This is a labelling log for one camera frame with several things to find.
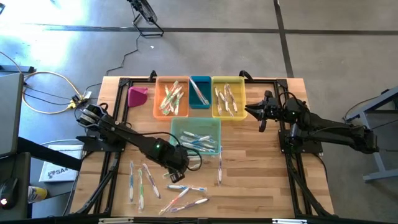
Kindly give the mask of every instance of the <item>wooden table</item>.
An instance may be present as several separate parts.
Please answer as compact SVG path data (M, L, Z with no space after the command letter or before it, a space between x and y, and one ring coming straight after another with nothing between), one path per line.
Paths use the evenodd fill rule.
M98 103L107 103L108 112L114 108L116 92L120 77L104 77ZM289 91L297 98L307 100L304 81L301 78L288 78ZM137 132L170 131L170 121L158 121L152 115L154 104L154 83L135 83L135 86L149 88L148 100L137 108L130 108L127 121ZM246 84L247 103L257 103L264 97L264 91L274 91L272 85ZM122 116L124 102L120 106L119 117ZM190 115L209 116L211 110L191 110ZM221 143L223 145L223 181L217 185L218 158L206 157L202 168L197 172L187 171L186 178L178 184L207 187L206 196L210 201L197 207L182 210L177 213L166 213L165 217L241 217L241 218L271 218L294 217L292 199L290 196L289 180L285 157L280 153L277 131L279 124L269 121L264 133L258 132L259 122L248 115L243 121L221 122ZM98 186L100 178L103 152L92 153L81 167L71 212L77 211L88 200ZM325 171L321 162L311 154L303 154L304 171L308 188L324 208L333 213ZM134 166L134 201L129 201L129 163ZM144 181L143 212L137 211L138 203L138 173L137 170L145 162L162 196L155 197L149 181ZM138 148L128 144L122 153L116 182L112 216L124 217L156 217L159 210L167 205L179 192L167 190L165 186L171 184L169 179L163 179L166 170L149 161L138 151ZM184 196L179 205L192 202L204 196L191 191ZM104 191L102 207L106 204L108 187ZM301 192L299 191L300 208L304 211Z

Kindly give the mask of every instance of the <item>orange bin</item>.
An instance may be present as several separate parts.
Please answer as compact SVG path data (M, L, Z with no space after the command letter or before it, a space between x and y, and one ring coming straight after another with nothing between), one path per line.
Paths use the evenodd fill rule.
M167 85L167 88L171 89L175 81L178 81L178 85L182 86L180 93L184 92L184 95L181 97L180 104L178 106L178 115L175 116L173 112L170 112L168 115L164 115L160 109L160 104L166 97L165 86ZM154 117L162 121L171 120L174 117L187 117L189 112L188 91L189 77L156 77Z

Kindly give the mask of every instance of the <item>concrete floor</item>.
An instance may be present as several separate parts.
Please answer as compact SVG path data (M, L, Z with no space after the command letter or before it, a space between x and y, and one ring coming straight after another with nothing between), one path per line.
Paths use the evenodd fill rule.
M80 91L101 82L108 69L119 66L123 55L135 49L135 32L55 32L10 26L10 22L32 22L131 27L133 16L124 0L2 2L6 9L0 25L7 26L0 29L0 49L21 65L67 76ZM163 27L278 28L272 0L149 2ZM280 0L280 5L286 29L398 29L394 0ZM25 16L31 12L34 16ZM396 35L287 35L294 77L304 78L311 110L341 121L357 102L396 86L397 40ZM109 75L148 75L151 70L159 75L237 75L245 69L255 77L286 77L281 49L279 34L166 33L161 39L139 39L139 52L126 58L123 69ZM8 62L1 57L0 63ZM73 94L69 86L57 88L66 83L50 75L34 77L29 83L58 95ZM43 110L62 108L29 102ZM72 111L48 116L23 106L19 134L35 142L73 139L84 133L73 120ZM362 175L376 171L373 156L348 147L323 146L336 214L398 222L398 178L365 184ZM388 155L391 168L398 168L397 156ZM32 161L32 169L41 169L41 162ZM34 217L60 215L66 199L63 195L35 204Z

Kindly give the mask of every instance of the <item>magenta object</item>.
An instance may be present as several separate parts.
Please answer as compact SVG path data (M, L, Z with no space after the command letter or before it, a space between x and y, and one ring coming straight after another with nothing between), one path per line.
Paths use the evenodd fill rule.
M146 87L135 87L135 86L130 87L129 98L127 100L128 106L135 107L143 105L148 99L147 92L148 88Z

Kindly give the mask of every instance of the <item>yellow cable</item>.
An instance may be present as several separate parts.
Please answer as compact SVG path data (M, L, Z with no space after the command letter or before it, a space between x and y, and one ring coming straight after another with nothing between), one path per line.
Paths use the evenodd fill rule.
M24 77L24 81L28 80L30 77L32 77L32 76L34 76L34 75L41 74L41 73L52 74L52 75L56 75L56 76L58 76L58 77L63 78L64 80L66 80L66 81L72 86L72 88L74 89L74 91L78 94L79 98L80 98L80 99L83 98L83 96L79 93L79 91L78 91L78 90L76 89L76 87L72 84L72 82L70 82L70 81L69 81L66 77L64 77L63 75L58 74L58 73L55 73L55 72L34 72L34 73L31 73L31 74L26 75L26 76ZM74 108L74 107L76 106L76 104L75 104L74 102L71 102L65 109L63 109L63 110L61 110L61 111L55 111L55 112L39 111L39 110L37 110L37 109L31 107L31 105L29 105L29 104L26 102L26 100L25 100L25 94L24 94L25 91L26 91L26 89L23 90L23 92L22 92L22 101L25 103L25 105L26 105L28 108L30 108L30 109L32 109L33 111L36 111L36 112L38 112L38 113L42 113L42 114L59 114L59 113L65 112L65 111L67 111L67 110L69 110L69 109L72 109L72 108Z

